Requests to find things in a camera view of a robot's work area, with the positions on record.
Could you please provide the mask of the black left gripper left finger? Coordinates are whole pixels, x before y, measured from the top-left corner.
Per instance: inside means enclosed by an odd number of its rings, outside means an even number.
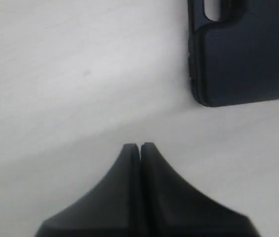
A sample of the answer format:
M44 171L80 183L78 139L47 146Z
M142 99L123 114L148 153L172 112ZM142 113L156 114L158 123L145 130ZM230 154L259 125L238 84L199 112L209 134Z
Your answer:
M38 237L139 237L140 158L136 144L123 145L103 179L87 194L46 219Z

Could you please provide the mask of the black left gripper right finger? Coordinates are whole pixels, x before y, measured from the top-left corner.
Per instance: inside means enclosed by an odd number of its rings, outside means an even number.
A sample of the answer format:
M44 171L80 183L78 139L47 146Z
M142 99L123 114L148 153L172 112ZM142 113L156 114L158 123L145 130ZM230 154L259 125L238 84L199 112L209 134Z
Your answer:
M209 198L165 160L154 143L141 146L141 178L153 237L256 237L251 220Z

